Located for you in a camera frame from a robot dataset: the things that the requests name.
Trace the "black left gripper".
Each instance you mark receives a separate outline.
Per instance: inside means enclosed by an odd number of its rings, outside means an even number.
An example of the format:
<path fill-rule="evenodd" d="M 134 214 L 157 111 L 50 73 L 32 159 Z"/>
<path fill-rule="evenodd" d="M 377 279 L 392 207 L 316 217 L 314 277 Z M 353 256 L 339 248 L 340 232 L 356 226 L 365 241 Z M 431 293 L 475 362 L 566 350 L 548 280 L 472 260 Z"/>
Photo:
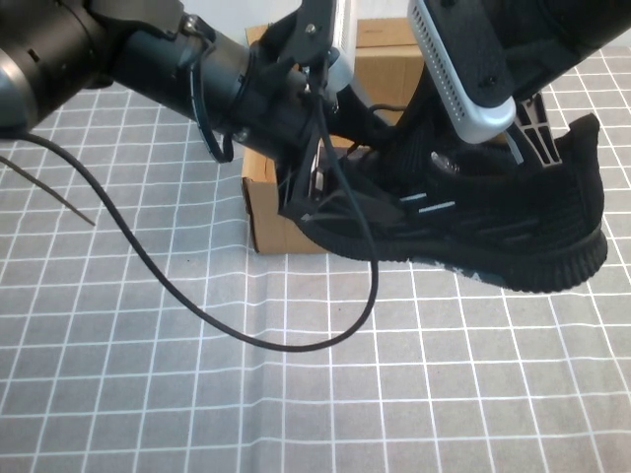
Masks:
<path fill-rule="evenodd" d="M 316 213 L 328 172 L 318 132 L 316 102 L 324 99 L 326 131 L 375 144 L 375 119 L 355 80 L 357 27 L 268 24 L 246 30 L 241 76 L 243 145 L 281 168 L 279 214 L 294 222 Z M 354 192 L 368 223 L 396 223 L 400 207 L 381 196 Z"/>

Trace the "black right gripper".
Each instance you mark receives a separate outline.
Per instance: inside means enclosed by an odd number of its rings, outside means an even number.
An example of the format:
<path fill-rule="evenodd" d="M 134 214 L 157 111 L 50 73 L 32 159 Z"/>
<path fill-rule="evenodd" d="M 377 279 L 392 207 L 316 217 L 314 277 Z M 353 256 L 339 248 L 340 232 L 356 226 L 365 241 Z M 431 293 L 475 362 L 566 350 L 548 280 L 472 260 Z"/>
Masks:
<path fill-rule="evenodd" d="M 502 47 L 502 98 L 522 101 L 532 96 L 517 104 L 515 140 L 520 154 L 530 167 L 559 166 L 562 160 L 543 96 L 537 92 L 578 63 L 582 41 L 565 31 L 508 29 L 502 33 Z"/>

